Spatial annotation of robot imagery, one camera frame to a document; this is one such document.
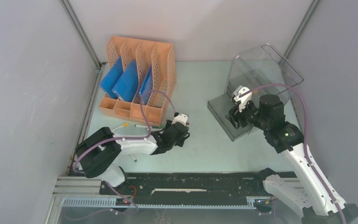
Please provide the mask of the clear plastic drawer cabinet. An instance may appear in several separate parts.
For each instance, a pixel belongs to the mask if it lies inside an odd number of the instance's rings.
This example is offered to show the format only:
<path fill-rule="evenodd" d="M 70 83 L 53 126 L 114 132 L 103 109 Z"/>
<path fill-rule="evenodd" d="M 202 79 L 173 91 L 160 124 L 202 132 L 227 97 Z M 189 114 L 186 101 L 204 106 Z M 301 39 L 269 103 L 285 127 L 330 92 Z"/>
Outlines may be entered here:
<path fill-rule="evenodd" d="M 277 95 L 287 104 L 293 92 L 285 86 L 295 87 L 304 81 L 304 77 L 294 65 L 272 44 L 266 43 L 237 54 L 231 61 L 225 90 L 222 95 L 208 101 L 207 107 L 231 141 L 256 131 L 247 126 L 235 129 L 228 120 L 228 112 L 234 107 L 234 95 L 239 87 L 263 88 L 252 93 L 252 101 L 258 106 L 259 99 L 265 94 Z"/>

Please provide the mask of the blue folder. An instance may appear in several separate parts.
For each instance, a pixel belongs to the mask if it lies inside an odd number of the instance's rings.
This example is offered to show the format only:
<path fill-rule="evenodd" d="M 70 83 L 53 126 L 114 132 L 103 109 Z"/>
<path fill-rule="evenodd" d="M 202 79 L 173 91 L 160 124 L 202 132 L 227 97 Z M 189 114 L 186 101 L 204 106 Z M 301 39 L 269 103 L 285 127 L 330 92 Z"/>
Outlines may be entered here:
<path fill-rule="evenodd" d="M 151 91 L 152 88 L 153 88 L 152 66 L 150 66 L 146 74 L 146 77 L 138 92 L 140 95 L 140 102 L 142 102 L 143 105 L 147 105 L 151 95 L 151 92 L 149 91 Z"/>
<path fill-rule="evenodd" d="M 135 60 L 132 60 L 118 79 L 112 91 L 118 99 L 132 102 L 138 91 L 138 68 Z"/>
<path fill-rule="evenodd" d="M 118 99 L 116 94 L 113 92 L 113 87 L 116 85 L 123 72 L 122 57 L 120 56 L 107 75 L 100 82 L 101 89 L 112 99 Z"/>

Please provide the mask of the blue folder front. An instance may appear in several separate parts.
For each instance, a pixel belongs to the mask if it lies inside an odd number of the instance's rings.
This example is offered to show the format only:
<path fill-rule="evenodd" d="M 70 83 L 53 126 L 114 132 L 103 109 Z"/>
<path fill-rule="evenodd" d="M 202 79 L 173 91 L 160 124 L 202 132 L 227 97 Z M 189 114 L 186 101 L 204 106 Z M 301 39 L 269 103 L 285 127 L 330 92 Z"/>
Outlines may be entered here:
<path fill-rule="evenodd" d="M 107 75 L 100 82 L 101 89 L 112 99 L 118 99 L 116 94 L 113 92 L 113 87 L 116 85 L 123 72 L 122 57 L 120 56 Z"/>

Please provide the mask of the green cap marker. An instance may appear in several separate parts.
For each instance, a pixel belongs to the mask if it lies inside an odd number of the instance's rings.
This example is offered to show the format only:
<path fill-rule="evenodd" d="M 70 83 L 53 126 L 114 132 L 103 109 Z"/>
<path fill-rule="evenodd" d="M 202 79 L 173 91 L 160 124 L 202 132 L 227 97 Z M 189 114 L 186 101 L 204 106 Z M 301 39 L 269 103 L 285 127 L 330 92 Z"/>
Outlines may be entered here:
<path fill-rule="evenodd" d="M 130 155 L 130 157 L 133 159 L 134 162 L 137 162 L 137 161 L 138 161 L 135 156 Z"/>

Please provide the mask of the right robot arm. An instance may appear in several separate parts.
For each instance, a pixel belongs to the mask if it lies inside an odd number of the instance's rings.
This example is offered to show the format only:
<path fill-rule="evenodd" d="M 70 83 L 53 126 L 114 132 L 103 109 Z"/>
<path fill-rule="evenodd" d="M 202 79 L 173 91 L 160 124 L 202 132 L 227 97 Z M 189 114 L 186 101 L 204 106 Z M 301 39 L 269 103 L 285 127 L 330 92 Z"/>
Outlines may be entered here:
<path fill-rule="evenodd" d="M 286 121 L 284 103 L 277 95 L 260 97 L 255 106 L 251 94 L 234 96 L 235 105 L 226 118 L 238 129 L 256 127 L 265 140 L 293 168 L 305 189 L 300 193 L 274 172 L 266 168 L 252 183 L 258 195 L 272 194 L 291 208 L 303 224 L 350 224 L 358 217 L 358 206 L 347 203 L 332 187 L 313 159 L 299 128 Z"/>

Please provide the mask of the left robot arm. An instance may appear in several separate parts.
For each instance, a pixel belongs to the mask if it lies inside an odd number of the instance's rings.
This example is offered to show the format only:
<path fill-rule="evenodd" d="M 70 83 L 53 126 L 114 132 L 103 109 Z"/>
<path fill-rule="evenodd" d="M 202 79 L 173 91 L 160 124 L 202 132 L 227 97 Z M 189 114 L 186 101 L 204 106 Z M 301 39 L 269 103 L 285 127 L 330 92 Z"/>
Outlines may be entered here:
<path fill-rule="evenodd" d="M 102 127 L 76 146 L 72 169 L 86 178 L 100 178 L 117 194 L 124 194 L 129 182 L 124 169 L 114 163 L 118 156 L 164 154 L 174 147 L 182 147 L 189 136 L 187 122 L 177 120 L 168 120 L 165 128 L 151 132 L 148 137 L 123 136 Z"/>

